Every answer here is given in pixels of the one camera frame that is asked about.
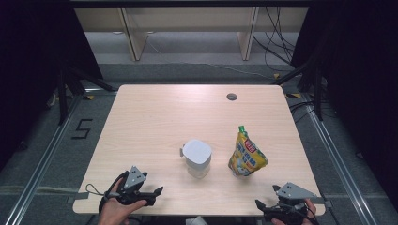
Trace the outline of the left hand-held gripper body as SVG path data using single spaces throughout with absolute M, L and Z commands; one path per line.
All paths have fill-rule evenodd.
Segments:
M 121 173 L 106 191 L 106 200 L 116 198 L 121 204 L 128 205 L 141 200 L 146 200 L 146 206 L 152 206 L 156 202 L 153 192 L 141 192 L 146 177 L 142 172 L 132 166 L 129 171 Z

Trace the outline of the grey tape piece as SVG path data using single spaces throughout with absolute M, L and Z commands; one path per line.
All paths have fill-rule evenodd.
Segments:
M 68 196 L 67 203 L 73 204 L 76 200 L 84 200 L 89 196 L 88 192 L 75 193 L 73 196 Z

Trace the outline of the black metal stand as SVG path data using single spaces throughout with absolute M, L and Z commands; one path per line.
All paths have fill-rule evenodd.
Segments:
M 314 112 L 317 118 L 322 121 L 321 112 L 321 98 L 322 98 L 322 75 L 321 69 L 319 68 L 318 57 L 312 55 L 309 57 L 308 61 L 301 66 L 295 68 L 287 75 L 273 82 L 275 85 L 281 85 L 299 74 L 302 75 L 301 80 L 298 84 L 298 89 L 300 91 L 306 92 L 311 86 L 314 88 Z
M 69 66 L 66 63 L 61 63 L 59 74 L 57 76 L 57 90 L 58 90 L 59 105 L 60 105 L 59 124 L 63 124 L 66 121 L 69 114 L 66 87 L 69 88 L 69 90 L 74 96 L 81 96 L 82 94 L 85 93 L 85 89 L 81 84 L 81 80 L 86 80 L 109 92 L 116 91 L 115 87 L 112 87 L 111 85 L 107 84 L 102 80 L 99 80 L 98 78 L 90 76 L 89 74 L 85 73 L 83 70 Z

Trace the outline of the person's right hand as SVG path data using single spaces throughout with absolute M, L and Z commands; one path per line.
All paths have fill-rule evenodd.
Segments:
M 301 225 L 319 225 L 317 219 L 315 218 L 316 207 L 310 199 L 306 199 L 305 204 L 307 205 L 307 216 L 302 220 Z M 284 222 L 278 220 L 277 218 L 273 218 L 271 220 L 271 223 L 273 225 L 286 225 Z

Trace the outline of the clear container with white lid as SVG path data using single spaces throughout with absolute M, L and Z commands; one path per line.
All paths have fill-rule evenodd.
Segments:
M 200 140 L 187 141 L 180 148 L 180 155 L 185 158 L 188 173 L 197 178 L 204 178 L 210 170 L 211 147 Z

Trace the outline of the person's left hand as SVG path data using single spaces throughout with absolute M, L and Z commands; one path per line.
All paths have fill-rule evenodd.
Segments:
M 141 200 L 132 204 L 124 205 L 116 198 L 111 198 L 102 207 L 98 225 L 130 225 L 130 214 L 146 206 L 146 204 L 146 200 Z

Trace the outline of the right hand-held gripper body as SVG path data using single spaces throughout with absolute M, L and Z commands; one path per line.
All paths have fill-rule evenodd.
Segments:
M 302 220 L 307 216 L 305 200 L 315 197 L 315 194 L 291 182 L 287 182 L 275 193 L 279 201 L 274 206 L 266 206 L 265 220 L 271 221 L 277 218 L 286 225 L 301 225 Z

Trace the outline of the black curtain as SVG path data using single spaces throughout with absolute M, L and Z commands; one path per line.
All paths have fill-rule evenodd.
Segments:
M 314 54 L 332 106 L 398 214 L 398 0 L 310 0 L 293 65 Z
M 57 86 L 62 63 L 100 79 L 70 0 L 0 0 L 0 171 Z

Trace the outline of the yellow pouch with green cap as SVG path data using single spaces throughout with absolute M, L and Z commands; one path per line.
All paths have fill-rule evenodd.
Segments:
M 236 148 L 229 159 L 228 167 L 235 176 L 249 176 L 266 167 L 268 159 L 249 138 L 244 126 L 238 127 Z

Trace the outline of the beige floor strip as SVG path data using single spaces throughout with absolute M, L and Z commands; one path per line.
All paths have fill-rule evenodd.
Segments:
M 78 188 L 68 188 L 68 187 L 35 187 L 28 188 L 23 186 L 0 186 L 0 194 L 18 194 L 24 191 L 33 191 L 39 194 L 72 194 L 79 191 Z

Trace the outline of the short aluminium floor rail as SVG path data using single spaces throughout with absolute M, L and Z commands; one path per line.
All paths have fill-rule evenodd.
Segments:
M 84 94 L 85 95 L 116 95 L 117 90 L 105 90 L 105 89 L 100 89 L 100 88 L 87 88 L 85 89 Z

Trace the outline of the white object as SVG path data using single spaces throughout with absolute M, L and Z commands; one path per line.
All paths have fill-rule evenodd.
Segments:
M 200 216 L 194 218 L 187 218 L 185 225 L 208 225 L 207 222 Z

